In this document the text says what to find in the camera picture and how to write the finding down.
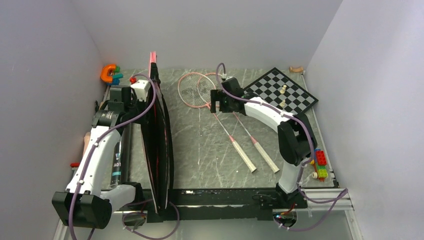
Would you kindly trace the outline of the pink racket bag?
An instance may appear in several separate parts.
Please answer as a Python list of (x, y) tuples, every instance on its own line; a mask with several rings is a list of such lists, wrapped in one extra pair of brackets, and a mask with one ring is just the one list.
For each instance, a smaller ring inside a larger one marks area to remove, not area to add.
[(174, 185), (174, 152), (170, 116), (157, 65), (157, 54), (150, 52), (148, 76), (153, 83), (146, 90), (146, 105), (153, 106), (144, 115), (141, 133), (145, 150), (154, 211), (161, 214), (168, 207)]

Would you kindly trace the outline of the black shuttlecock tube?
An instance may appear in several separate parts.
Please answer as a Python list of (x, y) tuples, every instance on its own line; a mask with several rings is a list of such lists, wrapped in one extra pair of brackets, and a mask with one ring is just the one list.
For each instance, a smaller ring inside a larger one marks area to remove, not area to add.
[(120, 140), (115, 145), (113, 159), (112, 159), (112, 170), (110, 176), (109, 186), (111, 189), (114, 189), (122, 181), (122, 162), (123, 162), (123, 152), (125, 150), (125, 144), (128, 138), (128, 130), (125, 129), (122, 132)]

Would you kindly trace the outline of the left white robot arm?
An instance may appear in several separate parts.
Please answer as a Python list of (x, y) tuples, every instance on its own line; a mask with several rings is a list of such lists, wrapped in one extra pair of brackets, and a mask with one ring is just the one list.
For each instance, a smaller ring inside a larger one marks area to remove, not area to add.
[(140, 183), (124, 182), (102, 193), (102, 181), (124, 130), (131, 119), (143, 112), (145, 102), (146, 90), (129, 85), (110, 88), (109, 100), (93, 116), (90, 138), (77, 172), (65, 191), (56, 191), (51, 200), (65, 226), (104, 229), (113, 212), (124, 206), (137, 210), (143, 205)]

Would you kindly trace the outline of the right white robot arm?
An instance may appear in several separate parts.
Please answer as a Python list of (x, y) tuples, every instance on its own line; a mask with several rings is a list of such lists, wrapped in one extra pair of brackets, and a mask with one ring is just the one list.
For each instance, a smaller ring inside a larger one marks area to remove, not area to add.
[(289, 207), (295, 201), (295, 194), (300, 192), (305, 165), (315, 158), (316, 140), (308, 119), (280, 110), (259, 96), (246, 95), (235, 77), (217, 73), (215, 79), (219, 88), (210, 92), (212, 113), (240, 113), (277, 133), (284, 167), (276, 185), (279, 191), (275, 200), (280, 207)]

